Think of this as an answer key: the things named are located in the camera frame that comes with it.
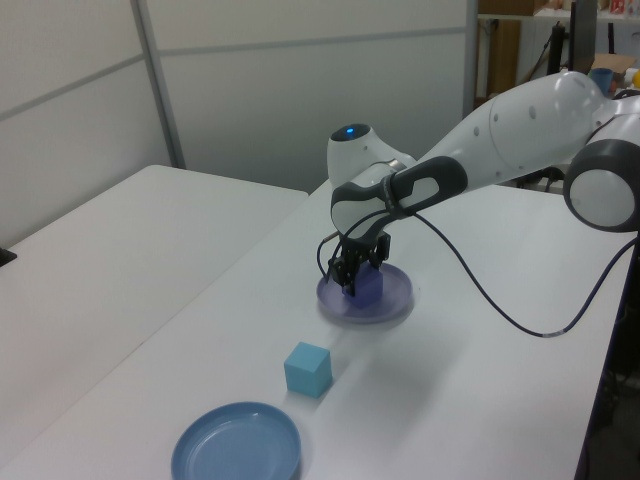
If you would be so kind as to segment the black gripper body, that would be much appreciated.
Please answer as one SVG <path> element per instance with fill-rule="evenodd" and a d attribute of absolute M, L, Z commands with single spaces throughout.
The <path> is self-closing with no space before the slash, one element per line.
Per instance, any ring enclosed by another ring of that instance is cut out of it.
<path fill-rule="evenodd" d="M 354 251 L 360 256 L 361 263 L 368 261 L 370 263 L 370 250 L 377 244 L 389 244 L 391 249 L 391 236 L 382 231 L 376 236 L 372 244 L 355 241 L 348 238 L 342 238 L 341 253 L 346 251 Z"/>

